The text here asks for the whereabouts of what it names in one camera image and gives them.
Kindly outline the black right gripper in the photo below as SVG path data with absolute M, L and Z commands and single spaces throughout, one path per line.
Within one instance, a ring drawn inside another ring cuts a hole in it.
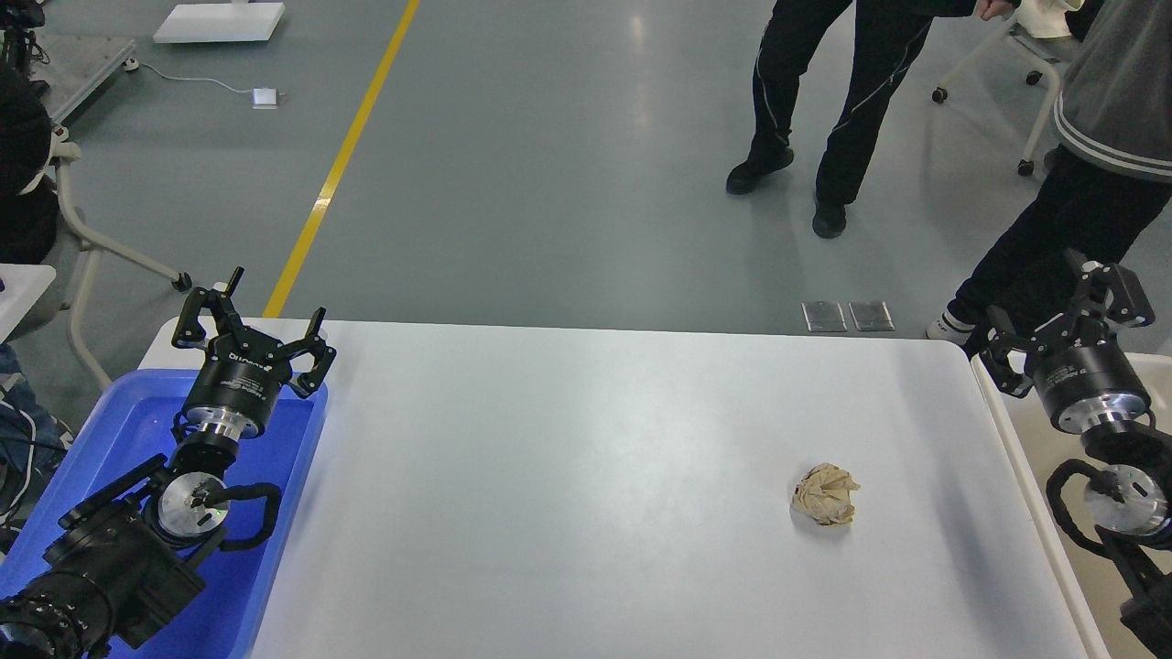
M 1064 340 L 1047 326 L 1016 333 L 1008 313 L 989 306 L 989 335 L 979 356 L 1000 392 L 1023 399 L 1031 388 L 1051 426 L 1079 435 L 1101 423 L 1145 416 L 1151 396 L 1118 344 L 1120 330 L 1154 324 L 1154 310 L 1138 276 L 1116 263 L 1064 251 L 1077 281 L 1067 307 Z M 1010 353 L 1026 355 L 1015 371 Z

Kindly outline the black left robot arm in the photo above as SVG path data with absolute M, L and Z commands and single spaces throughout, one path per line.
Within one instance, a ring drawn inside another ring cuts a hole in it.
M 204 360 L 173 417 L 175 450 L 60 517 L 47 570 L 4 599 L 5 658 L 105 658 L 113 638 L 138 648 L 202 593 L 197 570 L 210 555 L 250 551 L 275 534 L 282 488 L 231 485 L 226 475 L 241 442 L 266 432 L 282 389 L 314 395 L 336 351 L 321 334 L 325 308 L 293 341 L 245 324 L 232 303 L 243 274 L 188 295 L 172 344 Z

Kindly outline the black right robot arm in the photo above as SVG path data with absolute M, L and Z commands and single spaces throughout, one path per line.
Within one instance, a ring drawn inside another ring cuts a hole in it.
M 1022 335 L 1003 308 L 988 310 L 980 362 L 1001 393 L 1037 392 L 1050 424 L 1081 437 L 1086 458 L 1068 458 L 1044 492 L 1059 530 L 1113 563 L 1130 599 L 1120 621 L 1156 658 L 1168 657 L 1168 573 L 1146 549 L 1168 550 L 1168 434 L 1117 341 L 1120 327 L 1154 322 L 1129 269 L 1068 249 L 1079 277 L 1067 310 Z

